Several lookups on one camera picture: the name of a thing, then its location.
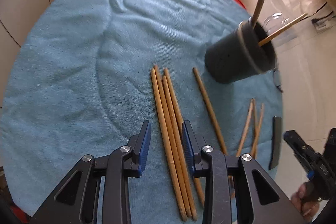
floor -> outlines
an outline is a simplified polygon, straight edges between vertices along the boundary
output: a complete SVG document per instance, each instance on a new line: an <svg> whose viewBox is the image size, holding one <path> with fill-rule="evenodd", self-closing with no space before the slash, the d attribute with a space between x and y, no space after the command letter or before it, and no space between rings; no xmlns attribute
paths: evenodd
<svg viewBox="0 0 336 224"><path fill-rule="evenodd" d="M257 0L242 0L253 13ZM316 17L327 15L324 7ZM302 14L297 0L266 0L259 22L282 12L290 20ZM329 131L336 127L336 20L317 33L309 19L292 28L294 39L274 40L283 89L283 131L296 130L304 141L322 153ZM276 183L290 197L307 181L306 173L283 141Z"/></svg>

human hand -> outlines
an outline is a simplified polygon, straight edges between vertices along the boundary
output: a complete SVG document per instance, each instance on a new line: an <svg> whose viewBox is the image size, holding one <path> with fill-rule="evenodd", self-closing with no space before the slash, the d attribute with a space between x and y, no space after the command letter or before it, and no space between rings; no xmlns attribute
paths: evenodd
<svg viewBox="0 0 336 224"><path fill-rule="evenodd" d="M306 202L304 204L301 204L301 199L306 195L306 185L303 183L298 191L294 193L291 197L291 201L295 208L302 214L303 218L307 221L310 222L312 221L314 215L318 212L320 208L320 203L311 201L311 202Z"/></svg>

round table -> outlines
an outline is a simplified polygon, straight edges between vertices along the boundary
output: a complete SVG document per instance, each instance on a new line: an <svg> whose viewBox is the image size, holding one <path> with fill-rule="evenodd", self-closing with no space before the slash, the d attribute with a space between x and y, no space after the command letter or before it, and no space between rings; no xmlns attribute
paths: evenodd
<svg viewBox="0 0 336 224"><path fill-rule="evenodd" d="M169 69L183 118L219 148L192 73L198 68L231 155L250 99L259 109L263 102L257 160L268 170L272 118L282 116L272 72L222 85L204 67L206 48L248 18L233 0L55 0L21 48L5 94L1 158L14 202L33 215L83 155L110 154L149 120L147 166L129 180L132 221L182 222L150 81L154 64ZM243 152L252 138L250 130Z"/></svg>

pen holder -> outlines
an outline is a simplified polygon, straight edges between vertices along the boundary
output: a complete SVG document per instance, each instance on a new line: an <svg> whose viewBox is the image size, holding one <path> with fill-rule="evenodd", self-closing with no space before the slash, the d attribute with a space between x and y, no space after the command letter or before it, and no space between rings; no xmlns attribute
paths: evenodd
<svg viewBox="0 0 336 224"><path fill-rule="evenodd" d="M249 21L211 45L205 52L205 67L219 83L231 83L275 68L276 54L272 43L260 47L258 42L267 37L262 26L254 29Z"/></svg>

table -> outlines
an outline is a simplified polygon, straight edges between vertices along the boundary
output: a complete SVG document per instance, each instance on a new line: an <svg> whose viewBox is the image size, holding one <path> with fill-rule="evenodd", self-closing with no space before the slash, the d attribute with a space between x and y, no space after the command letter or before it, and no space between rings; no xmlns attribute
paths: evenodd
<svg viewBox="0 0 336 224"><path fill-rule="evenodd" d="M222 85L204 67L206 48L248 17L233 0L55 0L28 35L4 99L0 153L14 202L33 215L81 156L110 154L150 120L145 172L129 182L132 221L181 222L150 81L154 64L169 68L194 132L219 148L192 73L198 68L231 155L250 99L258 108L263 102L257 160L267 170L272 118L282 116L273 73ZM243 152L251 143L250 131ZM194 198L201 223L195 191Z"/></svg>

